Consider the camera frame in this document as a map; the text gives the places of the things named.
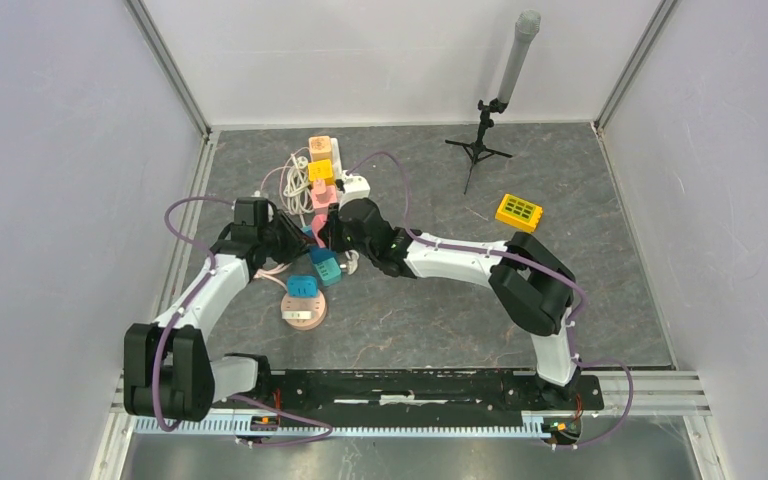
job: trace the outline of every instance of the black tripod stand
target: black tripod stand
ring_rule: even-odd
[[[484,134],[488,128],[493,128],[495,122],[490,118],[491,113],[502,113],[508,104],[502,103],[498,98],[493,99],[490,103],[485,104],[484,100],[478,101],[478,110],[481,111],[481,117],[478,122],[478,137],[472,143],[455,142],[453,140],[446,140],[449,145],[460,145],[463,147],[466,155],[469,157],[469,174],[466,177],[466,185],[464,186],[464,195],[469,188],[469,179],[472,178],[472,169],[478,165],[482,160],[487,160],[493,155],[499,155],[500,157],[511,158],[513,155],[498,150],[487,148],[484,145]]]

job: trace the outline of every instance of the purple cable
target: purple cable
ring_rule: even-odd
[[[567,322],[571,322],[575,317],[577,317],[579,315],[579,313],[581,313],[582,310],[584,310],[585,307],[587,307],[587,304],[589,303],[589,300],[587,299],[587,294],[584,292],[584,289],[582,289],[580,286],[578,286],[577,283],[573,282],[569,278],[561,275],[558,272],[552,271],[551,269],[546,268],[545,266],[543,266],[543,265],[541,265],[541,264],[539,264],[539,263],[537,263],[537,262],[535,262],[533,260],[529,260],[529,259],[527,259],[527,258],[525,258],[525,257],[523,257],[521,255],[517,255],[515,253],[503,252],[501,250],[486,251],[486,250],[482,250],[482,249],[477,248],[477,247],[468,247],[468,246],[465,246],[465,245],[451,245],[451,244],[446,244],[446,243],[436,244],[436,243],[434,243],[434,242],[432,242],[430,240],[426,240],[424,238],[420,238],[419,236],[417,236],[410,229],[410,221],[409,221],[409,219],[410,219],[410,203],[411,203],[410,182],[408,181],[407,171],[405,170],[404,165],[402,165],[402,162],[400,162],[399,159],[397,159],[395,156],[393,156],[390,152],[386,152],[386,151],[375,152],[375,153],[367,156],[366,158],[364,158],[360,162],[358,162],[357,165],[353,166],[348,171],[346,171],[346,174],[347,175],[351,174],[352,172],[354,172],[355,170],[360,168],[361,165],[363,165],[364,163],[369,161],[369,159],[371,159],[373,157],[376,157],[378,155],[384,155],[387,158],[389,158],[390,160],[392,160],[393,163],[396,164],[396,167],[399,169],[399,173],[402,175],[402,183],[405,186],[405,211],[404,211],[404,214],[402,215],[402,221],[404,222],[404,229],[405,229],[405,231],[407,232],[408,236],[410,236],[411,239],[413,239],[413,241],[419,242],[422,245],[426,245],[426,246],[429,246],[429,247],[443,248],[443,249],[446,249],[446,250],[454,250],[454,251],[458,251],[458,252],[480,253],[482,255],[488,255],[489,254],[489,255],[495,255],[495,256],[498,256],[498,257],[509,258],[509,259],[517,261],[517,262],[519,262],[519,263],[521,263],[521,264],[523,264],[523,265],[525,265],[525,266],[527,266],[527,267],[529,267],[531,269],[537,270],[540,273],[548,275],[549,277],[551,277],[551,278],[553,278],[553,279],[563,283],[567,287],[571,288],[573,291],[575,291],[575,293],[578,294],[578,298],[579,298],[578,305],[576,305],[575,308],[573,308],[572,312],[570,312],[569,317],[567,317]],[[572,328],[568,328],[567,329],[567,340],[569,341],[570,351],[574,352],[575,351],[575,335],[573,334]],[[628,369],[628,367],[624,363],[622,363],[622,362],[620,362],[619,360],[616,360],[616,359],[604,358],[604,359],[597,360],[595,362],[584,363],[584,362],[579,361],[577,358],[573,358],[573,362],[576,365],[578,365],[579,367],[581,367],[582,369],[593,368],[593,367],[601,366],[601,365],[604,365],[604,364],[612,364],[612,365],[616,364],[616,365],[619,365],[620,368],[622,368],[622,370],[625,372],[626,378],[628,378],[628,401],[626,402],[625,410],[623,411],[622,415],[620,416],[620,419],[617,421],[616,424],[614,424],[613,427],[611,427],[610,430],[608,430],[607,432],[603,433],[602,435],[599,435],[598,437],[595,437],[593,439],[590,439],[590,440],[587,440],[585,442],[582,442],[580,444],[576,444],[575,445],[575,448],[580,448],[580,447],[584,447],[584,446],[587,446],[587,445],[592,445],[594,443],[597,443],[597,442],[600,442],[602,440],[605,440],[606,438],[611,436],[614,432],[616,432],[619,429],[619,427],[621,427],[625,423],[625,420],[628,418],[628,414],[631,411],[632,399],[634,398],[634,381],[631,378],[631,371]],[[569,445],[567,447],[570,450],[574,449],[572,445]]]
[[[173,203],[172,205],[169,205],[169,208],[166,209],[166,213],[163,215],[163,220],[166,222],[166,228],[169,229],[170,232],[172,232],[172,235],[175,235],[175,238],[188,243],[195,247],[198,250],[203,251],[205,254],[207,254],[207,257],[210,259],[210,270],[213,270],[216,268],[216,256],[213,255],[213,252],[210,251],[210,248],[207,247],[207,245],[199,242],[198,240],[194,238],[190,238],[183,233],[179,232],[178,229],[176,229],[174,226],[172,226],[172,221],[169,219],[169,216],[172,214],[172,211],[178,208],[179,206],[195,202],[195,201],[206,201],[206,202],[216,202],[216,203],[222,203],[228,206],[233,207],[234,202],[229,202],[228,200],[222,200],[215,197],[208,197],[208,196],[199,196],[199,197],[187,197],[182,198],[181,200],[178,200],[177,202]],[[207,284],[208,280],[210,280],[210,277],[212,275],[210,272],[206,273],[201,280],[196,284],[195,287],[193,287],[192,291],[184,297],[184,299],[181,301],[181,310],[186,310],[187,307],[192,303],[193,299],[196,298],[196,295],[201,291],[202,288]],[[151,403],[154,407],[154,418],[157,419],[157,425],[160,427],[161,430],[164,432],[171,432],[178,428],[178,425],[181,424],[181,420],[176,420],[172,425],[166,424],[166,419],[163,418],[163,412],[160,410],[160,389],[158,388],[160,383],[160,367],[163,363],[163,350],[166,347],[166,342],[169,340],[169,334],[172,333],[172,329],[175,328],[175,324],[178,323],[178,320],[181,319],[181,314],[177,311],[172,314],[172,318],[169,319],[169,323],[166,325],[166,328],[163,329],[163,332],[160,334],[160,340],[157,344],[157,351],[154,352],[154,365],[152,365],[151,369]]]
[[[316,442],[316,441],[319,441],[319,440],[324,440],[326,437],[328,437],[329,435],[331,435],[331,433],[334,432],[334,427],[332,427],[331,425],[328,425],[327,423],[320,422],[319,420],[314,420],[312,418],[301,417],[299,415],[294,415],[292,413],[284,412],[284,411],[279,410],[277,408],[270,407],[269,405],[266,405],[264,403],[260,403],[257,400],[255,400],[253,398],[249,398],[249,397],[247,397],[245,395],[236,394],[236,395],[231,395],[228,398],[231,398],[232,400],[240,400],[242,402],[246,402],[246,403],[248,403],[249,405],[251,405],[253,407],[257,407],[257,408],[261,408],[263,410],[267,410],[269,412],[272,412],[272,413],[278,415],[279,417],[289,418],[290,420],[295,420],[297,422],[306,423],[308,425],[313,425],[315,427],[322,427],[322,428],[327,430],[326,432],[320,433],[318,435],[314,435],[312,437],[299,438],[297,440],[288,440],[286,442],[252,443],[251,446],[255,447],[255,448],[289,447],[289,446],[292,446],[292,445],[302,445],[302,444],[305,444],[305,443],[311,443],[311,442]]]

